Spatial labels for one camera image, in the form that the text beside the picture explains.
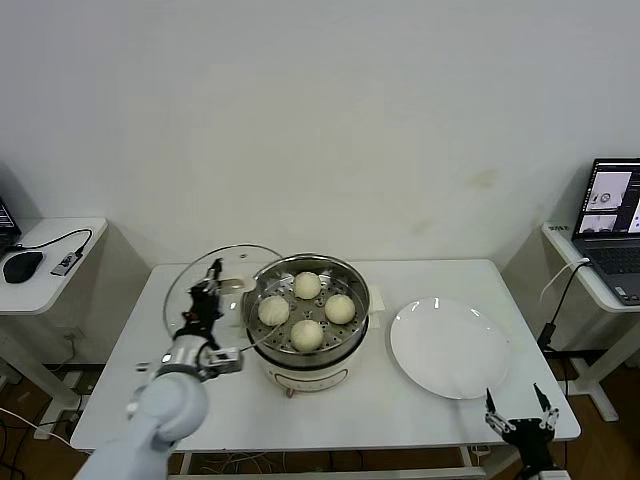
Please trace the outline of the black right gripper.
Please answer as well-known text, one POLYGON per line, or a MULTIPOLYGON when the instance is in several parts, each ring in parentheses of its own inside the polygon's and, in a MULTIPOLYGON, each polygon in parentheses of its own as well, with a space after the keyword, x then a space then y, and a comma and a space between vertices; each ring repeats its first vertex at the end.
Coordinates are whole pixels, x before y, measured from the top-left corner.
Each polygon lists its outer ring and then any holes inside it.
POLYGON ((553 407, 548 397, 536 383, 534 392, 542 409, 540 419, 508 420, 497 412, 489 388, 485 397, 485 421, 496 433, 502 433, 502 439, 514 446, 526 469, 554 469, 555 464, 548 445, 554 439, 555 426, 559 418, 559 409, 553 407))

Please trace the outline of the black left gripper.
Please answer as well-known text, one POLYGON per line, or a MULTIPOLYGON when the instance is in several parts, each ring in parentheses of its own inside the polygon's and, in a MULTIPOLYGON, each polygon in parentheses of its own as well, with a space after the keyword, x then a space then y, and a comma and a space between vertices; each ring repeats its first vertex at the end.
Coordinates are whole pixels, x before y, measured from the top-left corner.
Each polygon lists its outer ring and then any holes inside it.
POLYGON ((189 290, 192 304, 188 311, 182 313, 184 325, 179 329, 180 336, 213 338, 214 324, 223 316, 220 310, 220 297, 215 292, 222 269, 222 259, 216 258, 207 269, 205 276, 189 290))

